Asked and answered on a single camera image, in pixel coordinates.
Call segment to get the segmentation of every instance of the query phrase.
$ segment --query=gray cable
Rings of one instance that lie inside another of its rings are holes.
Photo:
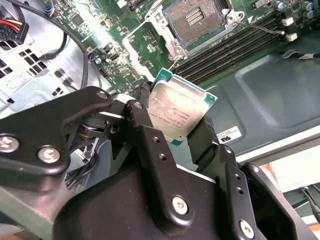
[[[11,4],[17,5],[22,9],[25,9],[35,15],[38,15],[41,18],[46,19],[50,23],[54,24],[57,26],[59,29],[61,29],[64,33],[66,33],[81,49],[83,53],[83,72],[82,72],[82,81],[81,81],[81,87],[80,88],[85,88],[88,86],[88,52],[84,44],[68,29],[64,28],[59,22],[57,22],[54,19],[49,18],[44,12],[37,10],[31,6],[25,5],[22,2],[19,2],[17,0],[5,0]]]
[[[254,28],[254,29],[260,29],[260,30],[265,31],[265,32],[267,32],[269,34],[279,34],[279,35],[284,35],[285,34],[285,32],[281,31],[281,30],[270,30],[270,29],[265,28],[263,26],[256,26],[256,25],[252,25],[252,24],[248,24],[248,23],[244,23],[244,22],[240,22],[240,21],[237,21],[236,23],[239,24],[239,25],[251,27],[251,28]]]
[[[92,67],[94,69],[96,77],[98,78],[99,88],[102,89],[102,81],[101,81],[101,77],[100,77],[100,71],[99,71],[99,69],[97,68],[97,66],[94,63],[91,63],[91,65],[92,65]]]

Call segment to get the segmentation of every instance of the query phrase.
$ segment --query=capacitor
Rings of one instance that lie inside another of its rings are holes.
[[[305,1],[304,4],[302,5],[302,9],[306,11],[311,11],[315,7],[315,4],[313,2],[308,2]]]
[[[303,16],[306,18],[306,19],[312,19],[316,16],[316,12],[315,11],[306,11]]]
[[[285,8],[285,3],[282,1],[277,1],[274,6],[277,10],[282,10]]]

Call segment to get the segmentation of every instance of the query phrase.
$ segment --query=metal plate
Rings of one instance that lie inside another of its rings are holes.
[[[203,98],[191,97],[182,87],[160,80],[149,98],[153,126],[162,130],[167,141],[183,141],[209,109]]]

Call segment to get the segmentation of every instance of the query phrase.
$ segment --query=cpu processor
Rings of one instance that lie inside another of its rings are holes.
[[[216,100],[211,93],[162,68],[151,86],[148,113],[153,127],[179,146]]]
[[[185,49],[226,21],[223,7],[214,0],[177,0],[163,10],[170,28]]]

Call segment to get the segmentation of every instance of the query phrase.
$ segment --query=white label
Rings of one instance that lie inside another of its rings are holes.
[[[314,54],[313,53],[306,53],[305,55],[299,57],[299,59],[313,59]]]
[[[219,142],[221,144],[226,144],[232,140],[238,139],[242,136],[239,128],[237,126],[234,126],[232,128],[229,128],[228,130],[225,130],[223,132],[220,132],[216,135],[219,139]]]

